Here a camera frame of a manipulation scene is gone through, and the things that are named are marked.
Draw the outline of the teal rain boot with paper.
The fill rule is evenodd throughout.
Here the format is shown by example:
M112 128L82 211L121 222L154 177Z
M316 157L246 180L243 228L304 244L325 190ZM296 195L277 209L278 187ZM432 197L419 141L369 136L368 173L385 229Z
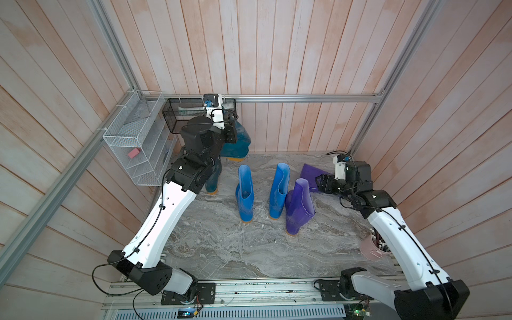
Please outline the teal rain boot with paper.
M219 176L221 175L222 165L219 159L213 166L213 173L205 183L205 190L209 194L216 194L218 190Z

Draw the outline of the blue rain boot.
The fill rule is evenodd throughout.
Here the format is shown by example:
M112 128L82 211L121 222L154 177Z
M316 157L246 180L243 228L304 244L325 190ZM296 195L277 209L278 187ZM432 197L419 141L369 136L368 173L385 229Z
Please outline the blue rain boot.
M241 221L250 223L253 219L254 189L251 170L248 165L241 165L238 169L239 183L235 196L239 208Z
M269 196L269 216L272 219L278 219L282 214L288 193L289 178L289 165L286 163L277 164Z

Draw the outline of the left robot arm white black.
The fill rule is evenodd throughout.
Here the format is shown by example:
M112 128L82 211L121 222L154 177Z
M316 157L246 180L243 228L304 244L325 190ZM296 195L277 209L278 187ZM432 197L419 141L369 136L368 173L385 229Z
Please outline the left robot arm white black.
M225 144L237 143L237 119L214 121L194 117L181 130L185 145L162 176L161 194L136 233L122 249L112 251L107 265L116 268L150 295L163 291L195 298L197 280L161 261L165 244L182 214L214 173Z

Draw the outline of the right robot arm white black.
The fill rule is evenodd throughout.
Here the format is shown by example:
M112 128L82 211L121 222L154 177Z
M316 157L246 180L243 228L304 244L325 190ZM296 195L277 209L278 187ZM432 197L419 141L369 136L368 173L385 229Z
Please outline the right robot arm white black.
M335 173L315 177L321 193L337 195L368 220L391 250L405 275L402 283L388 281L364 268L341 272L339 294L345 300L370 297L395 310L401 319L455 319L470 290L453 280L426 252L384 190L376 190L371 167L364 161L334 158Z

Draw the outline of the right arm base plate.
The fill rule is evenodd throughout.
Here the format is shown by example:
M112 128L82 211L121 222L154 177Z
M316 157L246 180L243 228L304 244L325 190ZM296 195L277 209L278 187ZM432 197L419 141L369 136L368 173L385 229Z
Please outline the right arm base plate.
M359 295L355 296L344 295L340 292L340 282L339 280L326 280L326 279L317 279L313 282L313 287L317 289L320 294L322 301L373 301L373 298L367 295Z

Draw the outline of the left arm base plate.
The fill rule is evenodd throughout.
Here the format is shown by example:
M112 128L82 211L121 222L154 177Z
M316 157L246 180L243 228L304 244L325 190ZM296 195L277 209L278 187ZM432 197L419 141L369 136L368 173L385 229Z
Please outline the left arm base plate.
M215 302L216 283L194 283L185 295L171 291L164 291L161 298L161 305L171 306L193 306L213 305Z

